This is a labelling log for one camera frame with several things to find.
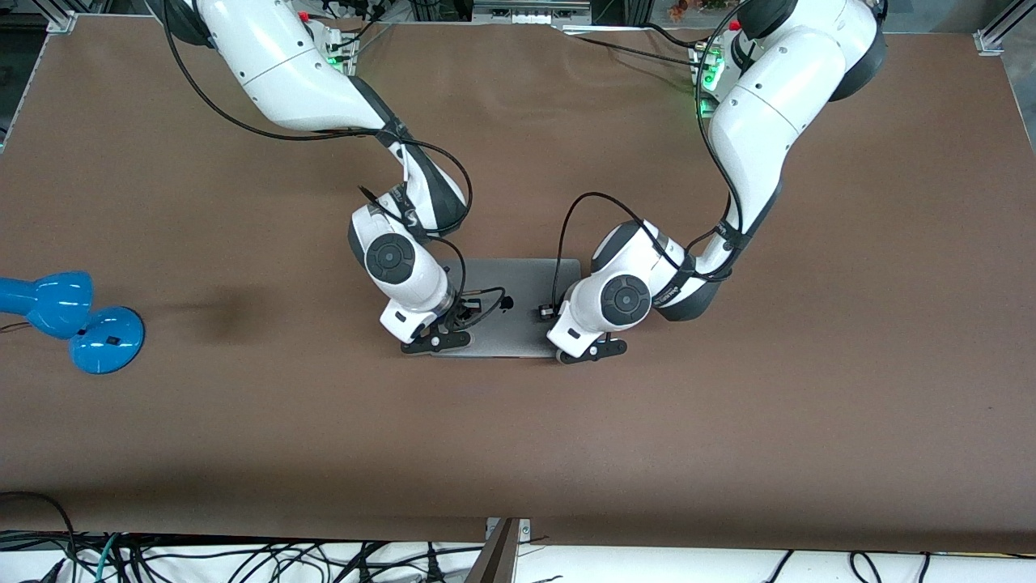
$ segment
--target table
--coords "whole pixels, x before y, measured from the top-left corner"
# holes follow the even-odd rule
[[[93,530],[470,541],[521,516],[555,543],[1031,550],[1032,151],[970,36],[889,46],[793,148],[704,317],[653,315],[626,356],[563,368],[401,356],[346,242],[355,185],[393,185],[391,156],[240,130],[154,21],[83,17],[49,39],[0,156],[0,272],[85,268],[147,343],[91,378],[50,339],[0,338],[0,488]],[[214,52],[182,53],[263,123]],[[678,65],[547,27],[414,25],[359,74],[471,172],[468,256],[551,256],[588,190],[682,240],[723,208]],[[587,203],[567,254],[622,220]]]

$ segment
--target black cable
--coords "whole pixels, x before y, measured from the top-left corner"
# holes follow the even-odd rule
[[[464,285],[467,284],[467,264],[464,262],[464,254],[461,253],[460,247],[458,247],[453,242],[450,242],[449,240],[442,238],[441,236],[429,236],[428,238],[431,240],[436,240],[438,242],[441,242],[453,249],[454,253],[457,254],[457,260],[460,261],[460,287],[458,287],[457,289],[457,296],[454,298],[453,304],[451,304],[450,310],[447,311],[447,317],[444,320],[447,329],[451,332],[456,332],[453,326],[455,324],[455,321],[457,319],[457,313],[459,312],[461,305],[461,296],[464,295]]]
[[[870,566],[870,572],[874,574],[874,581],[873,582],[867,581],[866,579],[864,579],[863,575],[860,575],[860,572],[857,571],[857,569],[856,569],[856,557],[863,557],[863,559],[865,561],[867,561],[867,564]],[[877,573],[877,567],[874,566],[874,561],[870,560],[870,556],[868,556],[867,553],[863,553],[863,552],[860,552],[860,551],[853,551],[852,553],[850,553],[848,554],[848,566],[850,566],[850,569],[853,570],[853,575],[856,576],[856,578],[860,581],[860,583],[882,583],[882,576],[881,576],[880,573]]]
[[[672,34],[669,34],[668,30],[662,28],[661,26],[659,26],[659,25],[657,25],[657,24],[655,24],[653,22],[645,22],[645,23],[643,23],[643,24],[640,25],[640,28],[650,28],[650,29],[658,32],[662,36],[665,36],[665,39],[668,40],[669,42],[672,42],[673,45],[675,45],[678,47],[683,47],[685,49],[693,49],[695,43],[701,42],[701,41],[708,39],[708,37],[706,37],[706,38],[699,38],[697,40],[681,40],[680,38],[677,38]]]
[[[479,291],[480,291],[480,294],[467,293],[466,295],[467,296],[473,296],[473,295],[482,296],[483,294],[489,294],[490,291],[498,291],[499,296],[497,296],[496,301],[493,302],[492,305],[489,307],[489,309],[483,311],[482,314],[480,314],[479,316],[477,316],[477,317],[472,318],[471,320],[465,322],[461,326],[453,328],[454,332],[461,332],[463,330],[467,330],[468,328],[474,328],[474,326],[477,324],[479,324],[483,320],[486,320],[486,317],[488,317],[489,315],[493,314],[493,312],[496,311],[496,309],[500,308],[500,304],[503,302],[503,298],[506,298],[507,295],[508,295],[508,290],[505,289],[503,287],[499,286],[499,285],[497,285],[495,287],[486,287],[485,289],[480,289]]]
[[[730,23],[730,21],[733,20],[733,17],[736,17],[738,12],[741,11],[742,8],[748,6],[754,1],[755,0],[744,0],[744,2],[738,4],[737,6],[731,8],[729,12],[727,12],[727,14],[719,23],[719,26],[717,26],[716,29],[713,30],[713,33],[709,35],[709,40],[706,42],[704,50],[701,52],[702,62],[708,57],[709,51],[712,49],[712,46],[716,42],[716,39],[719,38],[719,36],[723,33],[723,31],[726,30],[726,27]],[[738,211],[738,230],[744,232],[743,229],[745,226],[745,215],[742,212],[741,195],[738,194],[738,188],[735,185],[733,180],[727,173],[726,168],[723,167],[723,164],[720,163],[719,157],[716,155],[716,150],[713,148],[712,142],[709,141],[709,136],[706,134],[704,119],[701,115],[701,80],[703,78],[704,75],[698,75],[694,83],[694,115],[695,117],[697,117],[698,132],[701,134],[701,140],[706,143],[706,149],[709,150],[709,156],[712,157],[712,161],[719,169],[720,174],[723,175],[723,179],[726,181],[726,185],[730,188],[730,198],[733,199],[733,205]],[[724,261],[723,264],[717,267],[715,270],[704,274],[713,275],[716,274],[717,272],[722,272],[729,266],[727,263],[728,261]]]
[[[163,12],[164,12],[164,17],[166,19],[166,22],[169,22],[169,7],[168,6],[169,6],[168,3],[163,2]],[[374,24],[375,20],[372,20],[371,22],[369,22],[359,31],[359,33],[356,34],[355,37],[353,37],[352,40],[355,40],[355,39],[359,38],[359,36],[364,32],[366,32],[367,29],[369,29],[371,27],[371,25]],[[191,71],[188,70],[186,65],[183,64],[183,59],[180,58],[180,53],[176,49],[176,42],[173,40],[173,35],[172,35],[172,32],[169,30],[169,27],[166,26],[165,30],[166,30],[166,41],[169,43],[169,50],[173,54],[173,59],[176,61],[176,66],[179,67],[180,72],[183,74],[183,78],[186,79],[188,83],[191,85],[191,88],[193,88],[195,90],[195,93],[197,93],[198,96],[201,97],[201,99],[203,101],[205,101],[205,105],[207,105],[209,107],[209,109],[211,109],[212,111],[214,111],[215,113],[218,113],[221,117],[223,117],[227,121],[230,121],[231,123],[233,123],[234,125],[237,125],[238,127],[241,127],[242,129],[247,129],[249,132],[252,132],[253,134],[258,134],[258,135],[266,137],[266,138],[272,138],[275,140],[286,140],[286,141],[293,141],[293,142],[305,142],[305,141],[315,141],[315,140],[330,140],[330,139],[335,139],[335,138],[346,138],[346,137],[376,136],[378,133],[380,133],[379,129],[356,128],[356,129],[333,129],[333,130],[325,130],[325,132],[320,132],[320,133],[316,133],[316,134],[312,134],[312,135],[306,135],[306,136],[289,136],[289,135],[285,135],[285,134],[276,134],[276,133],[272,133],[272,132],[267,132],[265,129],[260,129],[258,127],[254,127],[252,125],[249,125],[248,123],[246,123],[246,122],[237,119],[236,117],[230,115],[229,113],[227,113],[226,111],[224,111],[223,109],[221,109],[220,106],[215,105],[215,103],[212,101],[212,99],[210,99],[207,94],[205,94],[205,91],[202,90],[202,88],[194,80],[194,77],[191,76]],[[460,170],[460,173],[464,176],[464,183],[465,183],[465,186],[467,188],[467,202],[466,202],[466,204],[464,206],[464,210],[461,212],[460,217],[458,217],[456,221],[454,221],[453,224],[451,224],[449,226],[445,226],[445,227],[440,227],[440,228],[437,228],[437,229],[429,230],[428,232],[438,233],[438,232],[450,231],[450,230],[453,230],[453,229],[456,229],[457,227],[459,227],[460,224],[461,224],[461,222],[465,217],[467,217],[467,213],[470,212],[470,210],[471,210],[471,202],[472,202],[472,199],[474,198],[474,191],[473,191],[473,188],[471,186],[471,176],[467,173],[467,169],[464,168],[464,165],[461,164],[460,161],[457,159],[457,157],[454,154],[450,153],[444,148],[439,147],[439,146],[437,146],[435,144],[424,142],[424,141],[421,141],[421,140],[414,140],[412,138],[399,138],[399,141],[401,143],[403,143],[403,144],[406,144],[406,145],[413,145],[413,146],[418,146],[418,147],[421,147],[421,148],[427,148],[427,149],[431,149],[433,151],[437,151],[437,152],[441,153],[442,155],[447,156],[447,158],[449,158],[450,162],[452,162],[454,165],[456,165],[457,168]],[[388,210],[384,206],[382,206],[380,203],[378,203],[376,200],[372,200],[372,202],[376,206],[378,206],[383,212],[385,212],[387,215],[390,215],[393,218],[397,220],[401,224],[405,224],[405,223],[403,223],[402,218],[400,218],[399,216],[393,214],[392,212],[388,212]]]
[[[339,49],[344,49],[349,45],[352,45],[353,42],[359,40],[359,37],[363,36],[364,33],[367,32],[372,26],[374,26],[374,23],[376,22],[378,22],[378,19],[372,18],[367,24],[364,25],[364,28],[359,29],[359,32],[357,32],[355,36],[346,40],[345,42],[342,42],[341,45],[332,45],[330,50],[338,51]]]
[[[375,552],[386,547],[387,545],[388,545],[387,543],[378,542],[378,543],[370,543],[370,545],[368,546],[368,544],[365,543],[364,546],[359,549],[359,552],[356,553],[356,556],[349,559],[349,562],[346,564],[346,566],[342,567],[342,571],[339,572],[338,576],[335,577],[335,580],[332,581],[332,583],[342,583],[342,581],[346,577],[348,577],[353,571],[356,570],[356,566],[359,565],[361,561],[367,560],[367,557],[370,557]]]
[[[481,550],[482,550],[482,547],[460,547],[460,548],[457,548],[457,549],[442,549],[442,550],[438,550],[438,551],[435,551],[435,555],[441,557],[442,555],[452,555],[452,554],[455,554],[455,553],[473,553],[473,552],[481,551]],[[398,569],[398,567],[401,567],[401,566],[413,566],[410,563],[412,563],[413,561],[416,561],[416,560],[427,559],[429,556],[431,556],[429,553],[425,553],[423,555],[416,555],[416,556],[413,556],[413,557],[409,557],[409,558],[406,558],[406,559],[402,559],[402,560],[396,561],[394,563],[390,563],[390,564],[387,564],[387,565],[379,569],[376,573],[372,573],[370,575],[370,577],[361,578],[359,581],[357,581],[356,583],[370,583],[376,577],[378,577],[379,575],[381,575],[382,573],[384,573],[384,572],[386,572],[386,571],[388,571],[391,569]]]
[[[686,66],[697,67],[697,64],[692,63],[691,61],[686,60],[686,59],[677,59],[677,58],[673,58],[673,57],[666,57],[664,55],[657,55],[655,53],[649,53],[648,51],[641,51],[639,49],[632,49],[630,47],[623,47],[622,45],[613,45],[611,42],[605,42],[604,40],[597,40],[595,38],[586,38],[584,36],[576,36],[576,38],[578,38],[578,39],[580,39],[580,40],[582,40],[584,42],[589,42],[591,45],[599,45],[601,47],[607,47],[609,49],[615,49],[616,51],[625,51],[627,53],[631,53],[631,54],[634,54],[634,55],[640,55],[642,57],[650,57],[650,58],[653,58],[653,59],[658,59],[660,61],[674,62],[677,64],[682,64],[682,65],[686,65]]]
[[[931,563],[931,553],[923,553],[924,562],[921,563],[921,573],[917,576],[917,583],[924,583],[924,577],[928,575],[928,565]]]
[[[16,322],[15,324],[8,324],[7,326],[0,326],[0,334],[9,334],[10,332],[18,332],[19,330],[25,330],[26,328],[32,328],[32,325],[28,322]]]
[[[767,579],[762,583],[774,583],[775,581],[777,581],[777,578],[780,577],[780,572],[784,570],[784,564],[787,563],[787,559],[792,558],[792,553],[795,553],[795,551],[792,550],[784,553],[784,556],[781,557],[780,562],[777,563],[777,567],[774,569],[773,575],[771,575],[770,579]]]
[[[39,494],[38,492],[26,492],[26,491],[23,491],[23,490],[12,490],[12,491],[9,491],[9,492],[0,492],[0,498],[33,498],[35,500],[42,500],[44,502],[47,502],[51,506],[54,506],[54,509],[56,509],[58,512],[58,514],[61,515],[61,522],[64,523],[64,525],[65,525],[65,531],[68,533],[68,549],[65,551],[65,554],[68,555],[73,559],[73,561],[71,561],[71,579],[70,579],[70,581],[79,581],[79,579],[77,579],[78,574],[76,572],[77,562],[78,562],[78,560],[76,558],[76,555],[77,555],[77,551],[76,551],[76,529],[73,528],[73,526],[71,526],[71,519],[68,518],[68,513],[65,512],[64,507],[62,507],[61,504],[58,503],[57,500],[51,498],[50,496],[48,496],[46,494]]]
[[[162,11],[163,11],[163,16],[165,17],[165,22],[168,23],[169,22],[169,3],[168,2],[163,2],[162,3]],[[220,109],[220,106],[215,105],[215,103],[212,101],[212,99],[210,99],[208,97],[208,95],[205,94],[205,91],[202,90],[202,88],[194,80],[194,77],[191,76],[191,71],[188,70],[186,65],[183,64],[183,59],[180,58],[180,52],[176,49],[176,42],[173,40],[173,33],[170,31],[169,26],[164,26],[164,28],[166,30],[166,41],[169,43],[169,50],[173,54],[173,59],[176,61],[176,66],[179,67],[180,72],[183,74],[183,78],[188,80],[188,83],[191,85],[191,88],[195,90],[195,93],[197,93],[198,96],[201,97],[201,99],[203,101],[205,101],[205,105],[207,105],[209,107],[209,109],[211,109],[215,113],[220,114],[220,117],[223,117],[227,121],[230,121],[231,123],[233,123],[234,125],[237,125],[238,127],[240,127],[242,129],[247,129],[249,132],[252,132],[253,134],[258,134],[258,135],[266,137],[266,138],[272,138],[275,140],[286,140],[286,141],[292,141],[292,142],[308,142],[308,141],[315,141],[315,140],[332,140],[332,139],[335,139],[335,138],[344,138],[344,137],[353,137],[353,136],[375,136],[375,135],[378,134],[377,129],[363,129],[363,128],[361,128],[361,129],[335,129],[335,130],[332,130],[332,132],[326,132],[326,133],[321,133],[321,134],[313,134],[313,135],[307,135],[307,136],[289,136],[289,135],[285,135],[285,134],[275,134],[272,132],[267,132],[265,129],[260,129],[258,127],[254,127],[252,125],[249,125],[248,123],[246,123],[246,122],[237,119],[233,115],[230,115],[226,111],[223,111],[222,109]]]
[[[576,209],[576,206],[580,202],[582,202],[584,199],[591,198],[591,197],[594,197],[594,198],[603,198],[603,199],[611,202],[615,206],[618,206],[620,208],[622,208],[623,210],[625,210],[626,213],[629,214],[633,218],[633,222],[635,222],[637,224],[637,226],[639,226],[644,231],[644,233],[646,233],[648,236],[651,238],[651,242],[652,242],[652,245],[655,247],[655,251],[657,251],[659,255],[661,255],[662,257],[664,257],[665,260],[670,265],[672,265],[672,268],[678,269],[678,270],[680,269],[680,265],[678,265],[677,262],[672,260],[672,257],[670,257],[669,254],[665,252],[665,249],[662,246],[662,243],[659,242],[658,238],[656,238],[655,235],[652,234],[651,230],[648,229],[648,225],[644,224],[643,220],[640,216],[638,216],[636,212],[634,212],[632,209],[630,209],[629,206],[627,206],[626,204],[624,204],[623,201],[618,200],[617,198],[615,198],[613,196],[604,194],[602,192],[585,192],[583,194],[580,194],[574,201],[572,201],[572,204],[569,206],[569,211],[565,213],[565,221],[562,223],[562,234],[560,234],[560,236],[557,237],[557,259],[556,259],[556,261],[554,263],[554,283],[550,287],[550,301],[553,303],[554,309],[556,309],[557,305],[558,305],[558,302],[557,302],[557,275],[560,272],[560,268],[562,268],[562,251],[565,247],[565,231],[567,231],[568,228],[569,228],[569,218],[572,217],[572,211]]]

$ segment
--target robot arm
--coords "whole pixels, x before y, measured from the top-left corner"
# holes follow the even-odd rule
[[[377,130],[377,140],[403,167],[403,182],[378,202],[353,213],[349,242],[378,287],[390,297],[381,322],[408,343],[445,314],[455,296],[445,272],[421,243],[424,233],[447,234],[460,226],[466,202],[457,183],[412,141],[406,125],[362,79],[340,72],[327,59],[328,29],[299,18],[290,1],[148,0],[153,13],[181,39],[219,51],[252,101],[270,121],[290,129],[343,127]],[[383,264],[398,255],[382,249],[390,238],[406,269]],[[400,274],[408,273],[399,280]]]
[[[612,230],[594,254],[592,274],[567,291],[547,334],[573,358],[601,334],[642,321],[650,312],[645,298],[669,321],[701,316],[776,199],[792,144],[828,100],[862,87],[884,60],[881,29],[862,0],[752,0],[745,9],[745,28],[727,32],[719,55],[703,55],[698,67],[718,104],[709,141],[737,198],[731,193],[700,256],[650,223],[671,263],[636,223]],[[753,53],[758,60],[751,60]],[[627,302],[633,291],[637,301]],[[636,310],[623,311],[634,303]]]

